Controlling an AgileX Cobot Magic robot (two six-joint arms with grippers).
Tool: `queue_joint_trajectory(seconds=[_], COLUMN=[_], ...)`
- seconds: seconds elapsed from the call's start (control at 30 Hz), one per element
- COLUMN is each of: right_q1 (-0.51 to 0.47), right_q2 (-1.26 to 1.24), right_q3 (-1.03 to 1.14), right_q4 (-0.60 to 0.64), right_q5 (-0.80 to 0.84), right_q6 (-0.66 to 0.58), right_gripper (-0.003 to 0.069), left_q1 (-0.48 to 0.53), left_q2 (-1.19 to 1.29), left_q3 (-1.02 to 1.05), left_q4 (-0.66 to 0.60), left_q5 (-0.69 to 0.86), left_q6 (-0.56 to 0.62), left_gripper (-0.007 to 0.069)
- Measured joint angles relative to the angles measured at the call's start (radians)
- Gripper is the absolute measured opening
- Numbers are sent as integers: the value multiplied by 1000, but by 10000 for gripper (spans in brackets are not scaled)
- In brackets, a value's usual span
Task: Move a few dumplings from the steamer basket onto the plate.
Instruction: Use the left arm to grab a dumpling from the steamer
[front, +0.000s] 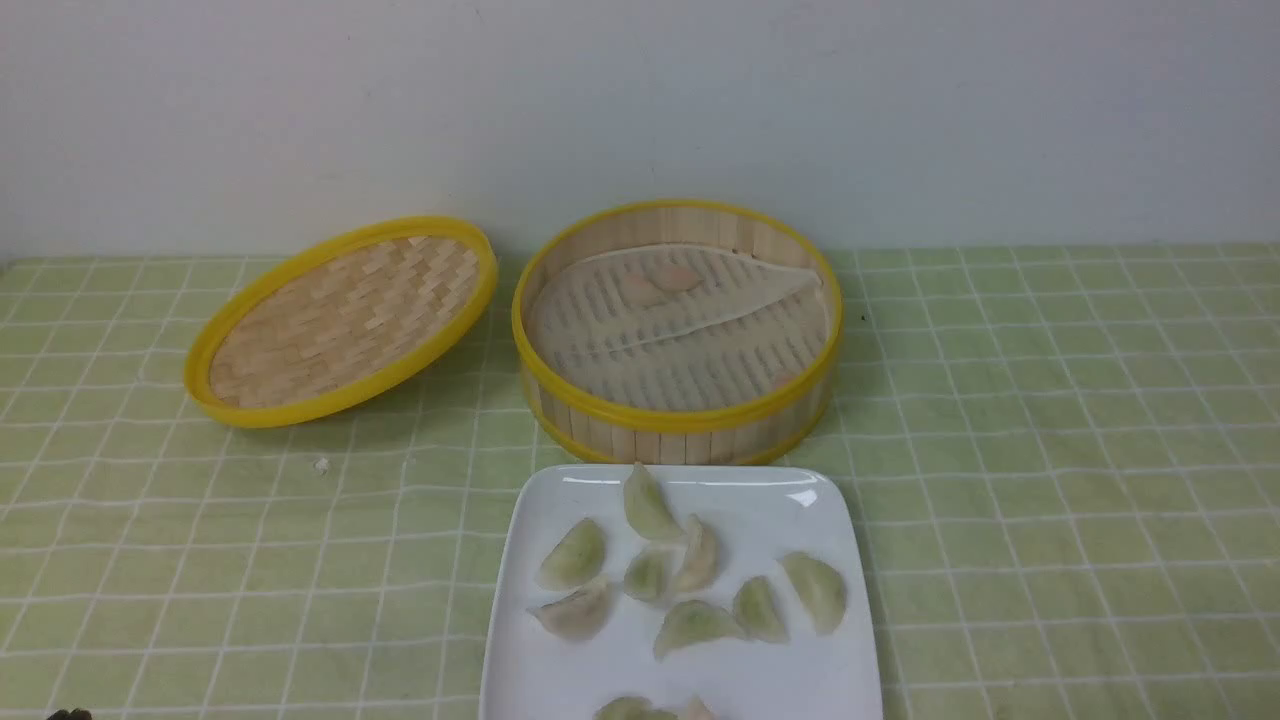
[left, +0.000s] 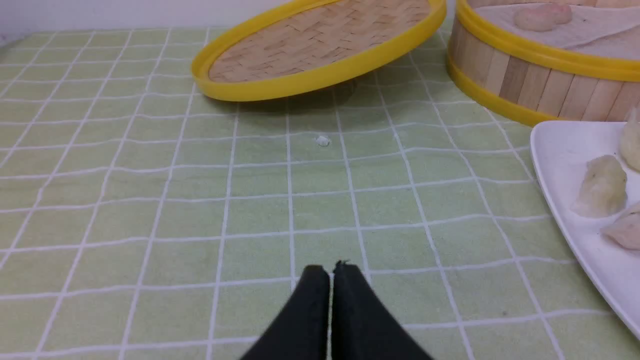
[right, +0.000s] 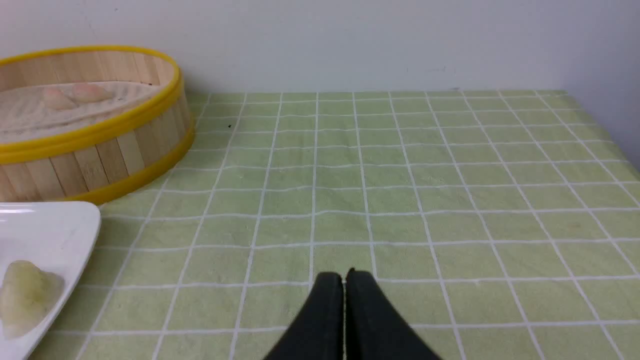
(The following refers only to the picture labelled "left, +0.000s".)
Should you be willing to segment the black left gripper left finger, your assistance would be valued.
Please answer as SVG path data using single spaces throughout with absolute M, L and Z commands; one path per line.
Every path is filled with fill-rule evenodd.
M 294 291 L 243 360 L 325 360 L 329 337 L 330 277 L 307 265 Z

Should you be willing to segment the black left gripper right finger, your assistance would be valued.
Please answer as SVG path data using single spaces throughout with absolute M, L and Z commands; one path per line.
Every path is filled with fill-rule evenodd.
M 339 260 L 333 275 L 332 359 L 432 359 L 387 310 L 356 264 Z

